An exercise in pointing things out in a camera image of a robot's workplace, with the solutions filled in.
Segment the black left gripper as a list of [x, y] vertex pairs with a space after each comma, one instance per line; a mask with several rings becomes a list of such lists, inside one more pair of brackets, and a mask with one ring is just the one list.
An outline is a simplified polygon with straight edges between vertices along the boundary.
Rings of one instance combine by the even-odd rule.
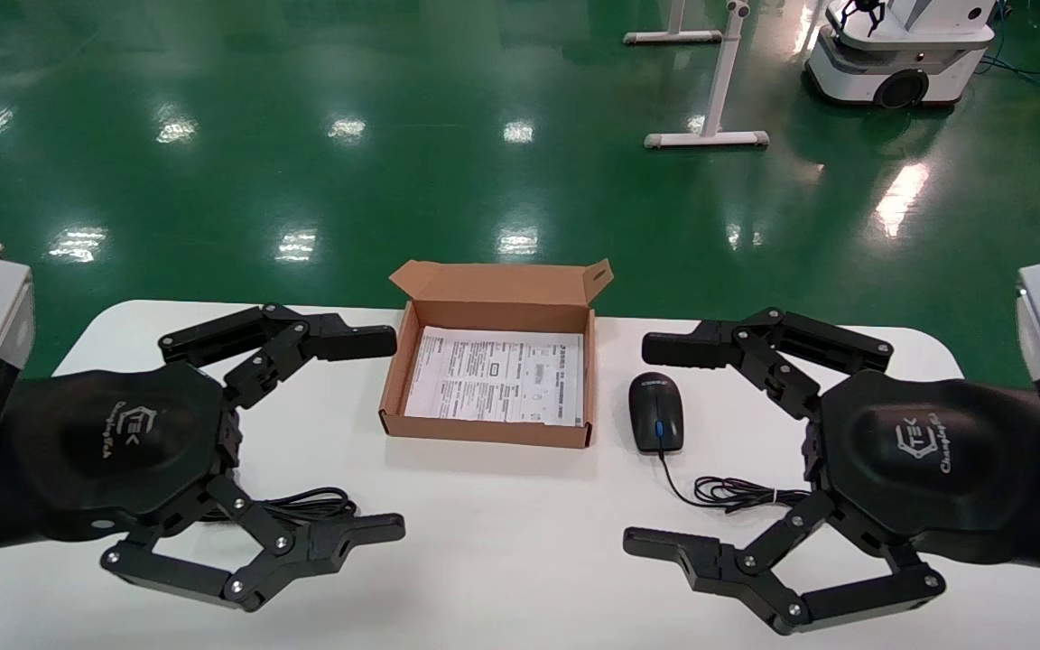
[[[25, 380], [9, 399], [5, 448], [42, 538], [87, 542], [132, 528], [100, 556], [104, 571], [129, 584], [245, 612], [262, 608], [294, 580], [339, 572], [356, 547], [404, 539], [399, 514], [286, 526], [218, 475], [238, 465], [243, 436], [234, 407], [261, 402], [313, 359], [392, 357], [391, 326], [354, 328], [337, 313], [264, 304], [176, 330], [158, 345], [162, 361], [191, 367]], [[248, 359], [226, 373], [224, 388], [196, 369], [240, 354]], [[157, 554], [162, 536], [197, 523], [213, 506], [260, 544], [248, 565], [223, 571]]]

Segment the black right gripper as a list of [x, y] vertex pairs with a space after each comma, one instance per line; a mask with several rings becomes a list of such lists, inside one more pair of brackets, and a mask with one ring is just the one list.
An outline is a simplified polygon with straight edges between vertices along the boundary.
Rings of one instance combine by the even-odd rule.
[[[680, 565], [693, 591], [740, 601], [781, 636], [940, 597], [943, 576], [913, 547], [956, 562], [1015, 562], [1017, 524], [1040, 485], [1039, 400], [965, 379], [880, 374], [892, 354], [883, 340], [777, 308], [746, 320], [701, 320], [686, 334], [646, 334], [648, 365], [734, 367], [795, 420], [813, 421], [804, 476], [817, 491], [744, 548], [714, 536], [628, 527], [623, 550]], [[820, 384], [794, 358], [849, 378], [821, 398]], [[878, 547], [890, 573], [798, 595], [775, 567], [839, 511], [842, 530], [867, 550]]]

